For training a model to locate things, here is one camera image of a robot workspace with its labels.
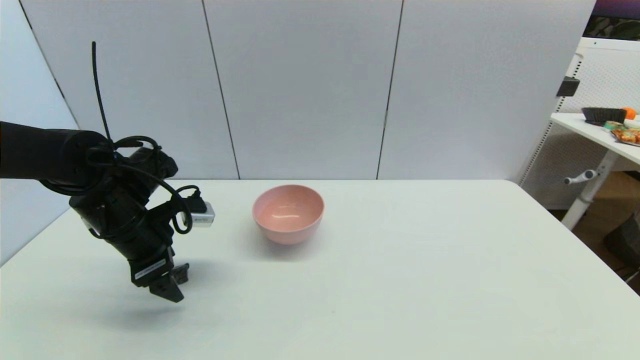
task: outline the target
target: wall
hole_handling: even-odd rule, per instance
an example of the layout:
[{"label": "wall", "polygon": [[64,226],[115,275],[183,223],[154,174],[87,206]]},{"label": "wall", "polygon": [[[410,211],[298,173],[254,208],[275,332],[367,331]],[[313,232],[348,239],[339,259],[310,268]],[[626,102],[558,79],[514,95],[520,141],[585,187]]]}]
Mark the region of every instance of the wall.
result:
[{"label": "wall", "polygon": [[179,177],[321,179],[517,179],[593,3],[23,0],[82,128],[98,40],[114,134]]},{"label": "wall", "polygon": [[[36,127],[77,129],[18,0],[2,0],[0,31],[0,119]],[[3,179],[0,188],[2,265],[68,209],[68,199],[34,180]]]},{"label": "wall", "polygon": [[93,84],[115,140],[155,139],[176,178],[237,179],[200,1],[22,0],[33,32],[81,129],[104,133]]},{"label": "wall", "polygon": [[206,0],[243,179],[375,179],[401,0]]},{"label": "wall", "polygon": [[593,3],[405,1],[380,179],[517,181]]}]

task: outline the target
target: white label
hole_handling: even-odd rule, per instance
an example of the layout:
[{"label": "white label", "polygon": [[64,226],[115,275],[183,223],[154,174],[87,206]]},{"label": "white label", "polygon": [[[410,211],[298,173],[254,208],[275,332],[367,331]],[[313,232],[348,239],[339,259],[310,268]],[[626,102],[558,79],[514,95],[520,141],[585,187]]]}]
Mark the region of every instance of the white label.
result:
[{"label": "white label", "polygon": [[144,275],[149,274],[150,272],[154,271],[155,269],[159,268],[160,266],[163,266],[164,264],[166,264],[166,260],[162,259],[162,260],[158,261],[157,263],[146,267],[144,270],[136,272],[136,275],[134,275],[133,278],[138,280],[139,278],[143,277]]}]

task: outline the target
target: white desk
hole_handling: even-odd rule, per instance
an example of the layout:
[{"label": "white desk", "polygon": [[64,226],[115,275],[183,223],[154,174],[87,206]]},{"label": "white desk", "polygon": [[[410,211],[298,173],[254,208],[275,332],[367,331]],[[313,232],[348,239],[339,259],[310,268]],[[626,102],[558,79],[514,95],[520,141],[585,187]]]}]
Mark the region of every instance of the white desk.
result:
[{"label": "white desk", "polygon": [[193,183],[217,218],[174,236],[191,263],[182,302],[133,286],[69,211],[2,268],[0,358],[640,356],[640,297],[515,184],[295,181],[325,217],[306,246],[280,248],[251,206],[286,181]]},{"label": "white desk", "polygon": [[624,156],[630,161],[640,165],[640,147],[616,142],[613,136],[604,131],[602,127],[587,124],[584,121],[583,114],[554,113],[551,115],[551,120],[608,149],[607,154],[597,168],[599,176],[591,180],[587,186],[584,187],[582,193],[575,199],[562,220],[562,223],[567,228],[573,229],[585,211],[587,211],[589,205],[593,202],[593,197],[600,187],[602,187],[602,184],[604,184],[607,176],[609,176],[611,172],[611,168],[620,156]]}]

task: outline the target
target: floor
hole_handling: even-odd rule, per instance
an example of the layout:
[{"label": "floor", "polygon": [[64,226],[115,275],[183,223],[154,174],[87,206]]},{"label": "floor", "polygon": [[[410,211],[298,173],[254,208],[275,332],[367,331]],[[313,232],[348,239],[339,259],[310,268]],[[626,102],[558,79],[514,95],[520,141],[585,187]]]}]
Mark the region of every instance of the floor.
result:
[{"label": "floor", "polygon": [[[593,252],[620,277],[635,272],[604,247],[602,239],[631,216],[640,207],[640,181],[625,174],[613,172],[601,187],[587,213],[573,229]],[[551,211],[558,219],[565,211]],[[629,286],[640,295],[640,275],[630,281]]]}]

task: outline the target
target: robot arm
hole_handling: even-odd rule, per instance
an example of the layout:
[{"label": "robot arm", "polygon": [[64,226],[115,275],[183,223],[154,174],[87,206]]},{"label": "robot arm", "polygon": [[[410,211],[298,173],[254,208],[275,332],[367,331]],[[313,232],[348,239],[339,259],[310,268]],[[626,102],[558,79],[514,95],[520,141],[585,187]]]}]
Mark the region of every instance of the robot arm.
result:
[{"label": "robot arm", "polygon": [[[178,302],[178,284],[187,281],[188,264],[174,268],[173,229],[185,234],[194,219],[211,225],[214,212],[197,186],[174,190],[164,182],[178,171],[174,160],[151,138],[131,136],[116,143],[93,131],[39,129],[0,122],[0,177],[36,179],[52,191],[71,196],[69,204],[94,237],[114,246],[129,262],[131,281]],[[142,147],[149,142],[153,149]],[[121,147],[139,147],[131,156]],[[147,209],[161,185],[171,200]],[[194,189],[183,198],[179,192]],[[176,216],[182,212],[185,229]]]}]

